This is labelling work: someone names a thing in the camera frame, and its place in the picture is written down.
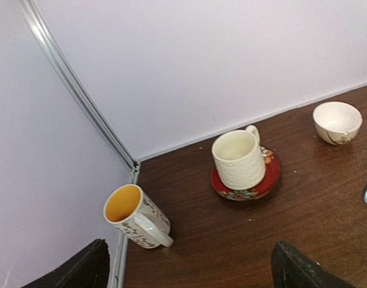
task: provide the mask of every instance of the wooden table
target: wooden table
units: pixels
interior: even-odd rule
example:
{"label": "wooden table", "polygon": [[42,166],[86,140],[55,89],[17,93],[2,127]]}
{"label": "wooden table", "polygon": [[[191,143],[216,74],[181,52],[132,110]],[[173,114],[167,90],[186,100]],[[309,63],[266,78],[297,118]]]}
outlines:
{"label": "wooden table", "polygon": [[349,145],[316,137],[317,104],[256,123],[262,144],[282,161],[280,182],[260,200],[232,202],[214,192],[214,139],[142,163],[139,185],[171,220],[175,243],[144,250],[130,241],[124,286],[273,287],[270,254],[276,241],[288,241],[367,287],[367,87],[333,99],[363,115]]}

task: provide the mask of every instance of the mug handle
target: mug handle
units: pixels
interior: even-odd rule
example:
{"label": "mug handle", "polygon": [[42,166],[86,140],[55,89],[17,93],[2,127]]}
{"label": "mug handle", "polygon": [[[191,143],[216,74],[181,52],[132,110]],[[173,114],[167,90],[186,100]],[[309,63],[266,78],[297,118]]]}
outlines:
{"label": "mug handle", "polygon": [[166,233],[162,232],[148,217],[142,213],[134,214],[134,221],[140,226],[147,234],[156,239],[165,247],[169,247],[173,243],[173,239]]}
{"label": "mug handle", "polygon": [[258,129],[257,129],[256,126],[249,125],[249,126],[246,127],[245,131],[250,132],[253,135],[255,135],[255,138],[257,138],[257,140],[258,140],[258,144],[261,142],[260,133],[258,132]]}

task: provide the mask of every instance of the white panel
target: white panel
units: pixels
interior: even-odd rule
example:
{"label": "white panel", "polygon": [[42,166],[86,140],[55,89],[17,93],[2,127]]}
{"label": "white panel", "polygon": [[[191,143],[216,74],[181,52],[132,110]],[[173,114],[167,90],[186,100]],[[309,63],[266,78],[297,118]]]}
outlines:
{"label": "white panel", "polygon": [[130,174],[59,80],[18,1],[0,0],[0,287],[50,272],[96,238]]}
{"label": "white panel", "polygon": [[36,3],[137,158],[367,82],[367,0]]}

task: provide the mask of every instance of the black object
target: black object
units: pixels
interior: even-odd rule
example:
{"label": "black object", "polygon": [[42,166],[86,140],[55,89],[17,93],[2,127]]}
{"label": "black object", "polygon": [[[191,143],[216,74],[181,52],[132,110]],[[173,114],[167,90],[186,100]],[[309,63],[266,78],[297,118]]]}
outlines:
{"label": "black object", "polygon": [[287,242],[277,242],[274,246],[272,273],[275,288],[355,288]]}
{"label": "black object", "polygon": [[22,288],[107,288],[109,271],[107,244],[97,239],[54,271]]}

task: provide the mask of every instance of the floral pattern on saucer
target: floral pattern on saucer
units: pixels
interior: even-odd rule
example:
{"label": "floral pattern on saucer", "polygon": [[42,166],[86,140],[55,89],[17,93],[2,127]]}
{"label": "floral pattern on saucer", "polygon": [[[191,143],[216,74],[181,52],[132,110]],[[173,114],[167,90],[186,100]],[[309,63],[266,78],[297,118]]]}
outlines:
{"label": "floral pattern on saucer", "polygon": [[281,162],[278,156],[270,149],[261,147],[262,157],[266,164],[265,176],[255,187],[244,190],[232,190],[227,188],[219,178],[218,171],[214,167],[210,181],[215,191],[222,197],[235,201],[259,199],[267,195],[277,183],[281,174]]}

